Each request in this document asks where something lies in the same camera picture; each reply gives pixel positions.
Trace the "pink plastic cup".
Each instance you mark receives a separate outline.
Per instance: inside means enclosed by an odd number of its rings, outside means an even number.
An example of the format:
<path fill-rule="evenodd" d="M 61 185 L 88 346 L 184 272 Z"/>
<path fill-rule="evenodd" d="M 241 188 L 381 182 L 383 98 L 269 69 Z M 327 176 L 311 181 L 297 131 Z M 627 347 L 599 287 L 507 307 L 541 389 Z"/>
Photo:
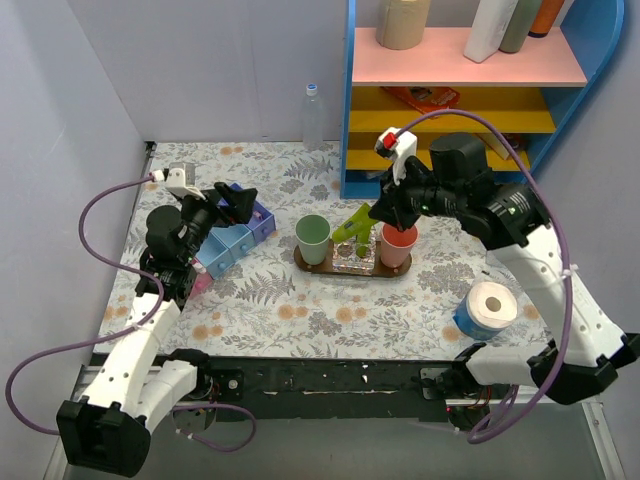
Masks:
<path fill-rule="evenodd" d="M 418 237 L 416 226 L 400 231 L 385 224 L 381 229 L 381 262 L 390 268 L 399 267 L 410 254 Z"/>

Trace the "lime green toothpaste tube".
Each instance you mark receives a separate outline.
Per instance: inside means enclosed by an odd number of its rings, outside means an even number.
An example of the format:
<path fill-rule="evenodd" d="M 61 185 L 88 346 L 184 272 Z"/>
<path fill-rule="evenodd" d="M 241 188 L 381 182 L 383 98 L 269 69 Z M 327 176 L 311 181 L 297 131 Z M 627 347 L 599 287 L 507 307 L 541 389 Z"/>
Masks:
<path fill-rule="evenodd" d="M 343 243 L 361 233 L 368 233 L 378 223 L 369 216 L 371 206 L 363 203 L 331 236 L 334 243 Z"/>
<path fill-rule="evenodd" d="M 356 255 L 360 258 L 365 258 L 375 251 L 375 247 L 372 246 L 372 226 L 368 226 L 360 230 L 356 234 Z"/>

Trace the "clear textured toothbrush holder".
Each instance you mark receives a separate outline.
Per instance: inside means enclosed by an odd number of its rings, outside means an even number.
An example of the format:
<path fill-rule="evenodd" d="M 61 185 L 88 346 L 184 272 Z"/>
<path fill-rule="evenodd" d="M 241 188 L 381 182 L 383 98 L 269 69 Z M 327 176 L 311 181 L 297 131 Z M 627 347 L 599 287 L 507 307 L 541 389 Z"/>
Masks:
<path fill-rule="evenodd" d="M 376 263 L 376 242 L 371 241 L 375 251 L 365 258 L 356 255 L 356 237 L 335 244 L 332 254 L 332 267 L 335 271 L 356 275 L 372 275 Z"/>

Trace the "green plastic cup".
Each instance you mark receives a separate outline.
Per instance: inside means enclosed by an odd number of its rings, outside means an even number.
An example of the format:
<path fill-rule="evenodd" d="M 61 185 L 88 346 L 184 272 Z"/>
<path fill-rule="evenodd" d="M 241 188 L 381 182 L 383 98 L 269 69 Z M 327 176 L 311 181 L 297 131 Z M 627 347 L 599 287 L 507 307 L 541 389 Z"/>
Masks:
<path fill-rule="evenodd" d="M 329 222 L 320 215 L 306 215 L 298 220 L 295 233 L 303 260 L 309 265 L 321 264 L 328 251 Z"/>

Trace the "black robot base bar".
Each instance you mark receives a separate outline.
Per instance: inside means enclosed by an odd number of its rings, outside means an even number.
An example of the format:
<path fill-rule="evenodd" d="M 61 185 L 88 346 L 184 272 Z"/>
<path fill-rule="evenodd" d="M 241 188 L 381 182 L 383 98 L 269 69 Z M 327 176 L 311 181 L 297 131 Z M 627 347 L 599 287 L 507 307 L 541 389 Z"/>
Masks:
<path fill-rule="evenodd" d="M 196 391 L 258 420 L 417 419 L 445 422 L 447 405 L 478 409 L 506 392 L 450 379 L 447 361 L 219 357 L 178 350 L 198 367 Z"/>

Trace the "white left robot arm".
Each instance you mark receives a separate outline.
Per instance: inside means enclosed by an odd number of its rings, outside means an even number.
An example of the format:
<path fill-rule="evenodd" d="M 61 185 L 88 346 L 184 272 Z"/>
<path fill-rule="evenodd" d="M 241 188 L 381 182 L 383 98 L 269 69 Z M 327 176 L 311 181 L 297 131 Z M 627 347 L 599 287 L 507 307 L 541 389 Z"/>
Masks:
<path fill-rule="evenodd" d="M 186 397 L 210 399 L 219 389 L 204 369 L 207 355 L 198 350 L 172 353 L 154 377 L 148 371 L 191 294 L 195 255 L 212 228 L 251 220 L 257 191 L 217 182 L 204 191 L 173 187 L 170 192 L 179 204 L 157 207 L 146 219 L 146 248 L 124 337 L 80 398 L 64 402 L 57 412 L 72 465 L 135 476 L 152 433 L 176 404 Z"/>

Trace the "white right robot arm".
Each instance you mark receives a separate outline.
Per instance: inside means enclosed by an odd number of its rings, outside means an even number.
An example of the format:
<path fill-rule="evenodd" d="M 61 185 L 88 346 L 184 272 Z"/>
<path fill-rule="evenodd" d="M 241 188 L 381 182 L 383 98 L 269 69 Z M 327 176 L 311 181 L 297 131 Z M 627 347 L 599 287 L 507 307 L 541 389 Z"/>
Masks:
<path fill-rule="evenodd" d="M 552 332 L 548 343 L 522 349 L 475 343 L 436 379 L 438 387 L 471 398 L 488 385 L 527 385 L 562 405 L 603 392 L 618 369 L 638 360 L 639 337 L 612 322 L 571 271 L 566 244 L 532 186 L 497 182 L 471 134 L 434 140 L 430 167 L 416 148 L 410 132 L 389 128 L 379 136 L 375 151 L 392 164 L 370 217 L 400 231 L 422 216 L 456 219 L 510 271 Z"/>

